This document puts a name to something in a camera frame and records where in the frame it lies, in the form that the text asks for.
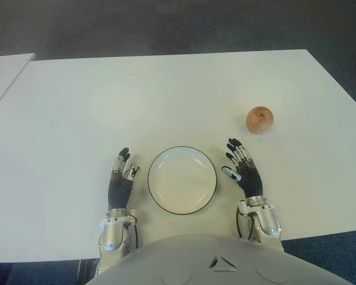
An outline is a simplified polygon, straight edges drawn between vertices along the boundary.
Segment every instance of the white table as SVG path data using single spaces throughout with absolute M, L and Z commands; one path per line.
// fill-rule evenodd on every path
M 244 122 L 260 105 L 275 122 L 256 135 Z M 0 262 L 98 257 L 125 146 L 141 167 L 129 202 L 141 244 L 236 235 L 243 195 L 220 171 L 228 137 L 252 154 L 283 240 L 356 230 L 356 104 L 306 50 L 30 62 L 0 103 Z M 154 157 L 174 145 L 203 151 L 218 175 L 187 216 L 147 188 Z
M 0 100 L 33 58 L 33 53 L 0 56 Z

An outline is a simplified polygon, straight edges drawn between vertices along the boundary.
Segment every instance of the red apple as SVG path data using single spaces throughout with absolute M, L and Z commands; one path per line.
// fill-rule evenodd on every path
M 256 134 L 265 132 L 273 124 L 273 113 L 266 107 L 255 107 L 247 115 L 248 130 Z

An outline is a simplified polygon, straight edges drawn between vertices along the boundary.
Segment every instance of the gray carpet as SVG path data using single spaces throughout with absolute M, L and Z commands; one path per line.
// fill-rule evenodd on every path
M 0 55 L 35 52 L 40 60 L 272 49 L 307 49 L 356 101 L 354 0 L 0 0 Z M 284 246 L 356 284 L 356 232 Z M 75 283 L 76 261 L 11 266 L 9 274 L 0 272 L 0 284 Z

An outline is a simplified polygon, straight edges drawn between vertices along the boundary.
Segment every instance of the triangular logo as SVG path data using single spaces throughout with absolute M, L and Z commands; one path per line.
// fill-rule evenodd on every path
M 209 269 L 212 272 L 237 272 L 238 266 L 223 256 L 220 258 L 216 256 L 212 260 Z

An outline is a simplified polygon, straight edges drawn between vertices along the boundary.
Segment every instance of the wire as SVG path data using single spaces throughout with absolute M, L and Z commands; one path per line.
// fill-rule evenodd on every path
M 252 219 L 252 225 L 250 227 L 250 233 L 248 239 L 250 239 L 250 237 L 252 236 L 253 226 L 255 225 L 255 219 L 251 215 L 249 215 L 249 217 Z
M 239 208 L 237 207 L 237 209 L 236 209 L 236 226 L 237 226 L 237 232 L 239 233 L 239 236 L 242 238 L 240 226 L 239 226 L 239 215 L 241 215 L 241 213 L 240 213 Z
M 135 236 L 136 236 L 136 248 L 138 248 L 138 232 L 137 232 L 137 225 L 135 225 Z
M 240 230 L 240 226 L 239 226 L 239 215 L 243 216 L 242 213 L 240 213 L 240 209 L 237 207 L 237 209 L 236 209 L 236 227 L 237 227 L 237 232 L 239 233 L 239 236 L 242 238 L 243 236 L 241 235 L 241 230 Z M 250 227 L 250 232 L 249 232 L 249 236 L 248 236 L 248 239 L 250 239 L 252 237 L 253 226 L 255 225 L 255 220 L 250 214 L 248 214 L 248 216 L 252 219 L 252 225 Z
M 135 216 L 133 216 L 132 214 L 129 214 L 131 217 L 133 217 L 135 219 L 135 236 L 136 236 L 136 248 L 138 248 L 138 232 L 137 232 L 137 218 Z

